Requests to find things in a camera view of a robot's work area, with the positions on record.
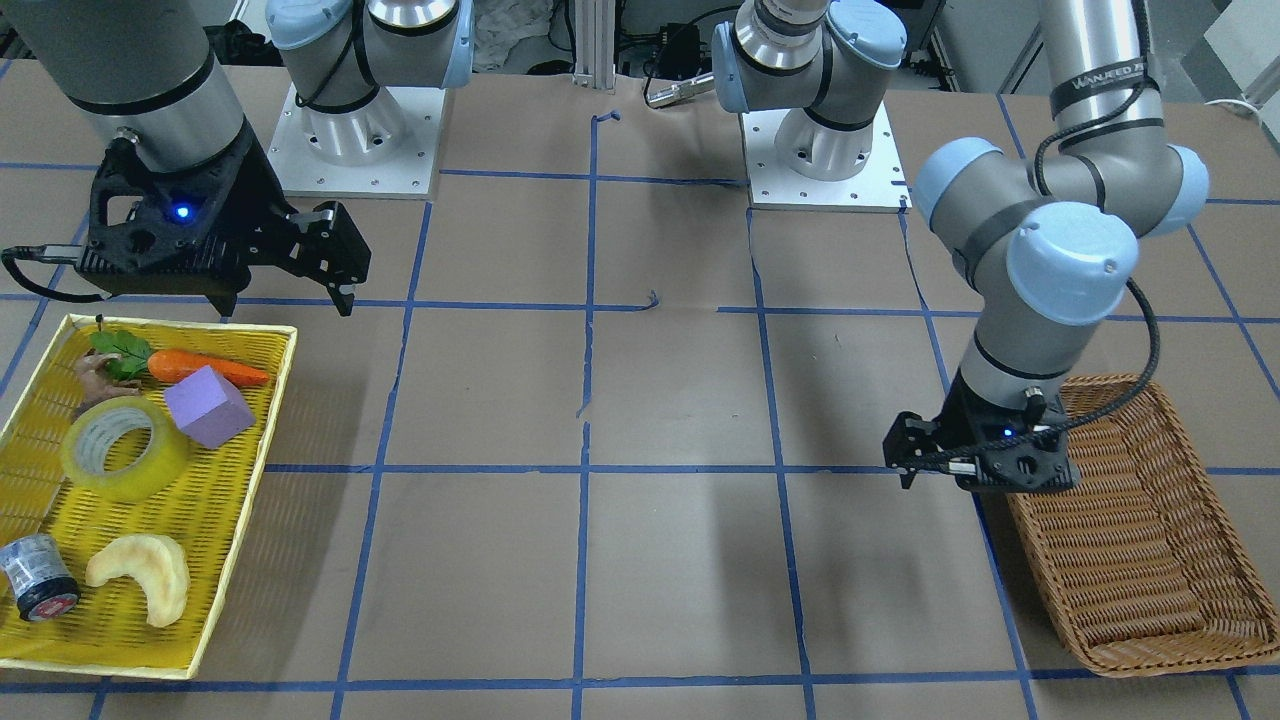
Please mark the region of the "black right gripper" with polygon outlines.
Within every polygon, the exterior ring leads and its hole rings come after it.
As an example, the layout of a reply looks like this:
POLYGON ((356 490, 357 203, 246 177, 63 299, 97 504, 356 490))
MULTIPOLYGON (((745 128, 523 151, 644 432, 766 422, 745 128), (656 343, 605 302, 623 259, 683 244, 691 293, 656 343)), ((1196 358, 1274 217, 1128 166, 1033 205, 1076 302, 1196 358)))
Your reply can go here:
POLYGON ((204 296, 230 319, 250 266, 270 264, 323 286, 340 316, 352 314, 370 247, 342 202, 294 213, 252 127, 173 173, 150 170, 140 149, 122 136, 106 147, 77 261, 82 278, 109 295, 204 296))

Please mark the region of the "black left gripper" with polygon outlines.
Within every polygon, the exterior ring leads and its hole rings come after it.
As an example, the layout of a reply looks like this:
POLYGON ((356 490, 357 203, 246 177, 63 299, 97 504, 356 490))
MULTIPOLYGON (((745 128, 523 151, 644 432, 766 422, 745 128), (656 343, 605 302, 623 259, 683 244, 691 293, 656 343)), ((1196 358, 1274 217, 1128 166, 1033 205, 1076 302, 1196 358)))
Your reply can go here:
MULTIPOLYGON (((910 489, 920 470, 942 471, 946 461, 922 459, 936 454, 934 434, 940 427, 940 447, 992 443, 1029 436, 1041 427, 1068 420, 1061 396, 1024 398, 1014 409, 982 398, 961 374, 956 374, 940 411, 940 424, 911 413, 900 413, 882 441, 884 465, 899 473, 902 489, 910 489)), ((1057 432, 1006 448, 973 454, 975 470, 956 477, 957 486, 970 492, 1057 493, 1073 489, 1080 473, 1068 456, 1068 434, 1057 432)))

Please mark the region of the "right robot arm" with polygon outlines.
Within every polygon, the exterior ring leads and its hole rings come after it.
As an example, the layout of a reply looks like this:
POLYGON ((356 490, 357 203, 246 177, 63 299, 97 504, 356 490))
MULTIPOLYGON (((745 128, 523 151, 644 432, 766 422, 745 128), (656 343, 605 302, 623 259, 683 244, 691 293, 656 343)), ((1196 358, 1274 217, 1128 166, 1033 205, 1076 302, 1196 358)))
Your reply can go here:
POLYGON ((352 313, 371 251, 339 195, 430 191, 442 110, 474 61, 471 1, 270 1, 291 76, 256 136, 187 1, 5 1, 3 14, 105 143, 82 245, 3 251, 18 286, 69 304, 205 297, 229 316, 253 266, 352 313))

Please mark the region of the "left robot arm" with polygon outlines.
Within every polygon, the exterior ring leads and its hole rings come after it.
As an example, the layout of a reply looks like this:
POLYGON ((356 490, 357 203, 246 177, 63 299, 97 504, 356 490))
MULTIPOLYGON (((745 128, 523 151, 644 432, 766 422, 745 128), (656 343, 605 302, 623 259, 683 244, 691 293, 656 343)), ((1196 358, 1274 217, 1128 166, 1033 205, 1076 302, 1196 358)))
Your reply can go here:
MULTIPOLYGON (((884 464, 969 492, 1056 493, 1078 482, 1070 429, 1115 413, 1128 389, 1070 418, 1060 389, 1125 293, 1158 364, 1149 301, 1132 279, 1139 242, 1189 224, 1210 192, 1206 164, 1169 141, 1149 73, 1143 1, 1042 1, 1056 131, 1028 161, 984 138, 932 152, 913 199, 983 309, 940 414, 900 413, 884 464)), ((782 168, 847 181, 873 154, 876 114, 905 54, 905 27, 876 1, 745 1, 710 44, 716 92, 733 114, 782 111, 782 168)))

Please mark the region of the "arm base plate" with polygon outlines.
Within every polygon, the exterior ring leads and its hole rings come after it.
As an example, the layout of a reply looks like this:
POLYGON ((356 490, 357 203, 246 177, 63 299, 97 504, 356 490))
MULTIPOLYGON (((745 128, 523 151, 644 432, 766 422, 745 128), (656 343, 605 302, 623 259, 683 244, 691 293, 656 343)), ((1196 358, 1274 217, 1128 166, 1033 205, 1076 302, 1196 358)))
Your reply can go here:
POLYGON ((896 213, 911 206, 886 105, 841 132, 801 109, 739 117, 750 206, 760 210, 896 213))
POLYGON ((451 95, 384 87, 346 114, 301 108, 288 90, 265 145, 287 195, 320 199, 424 199, 434 195, 451 95))

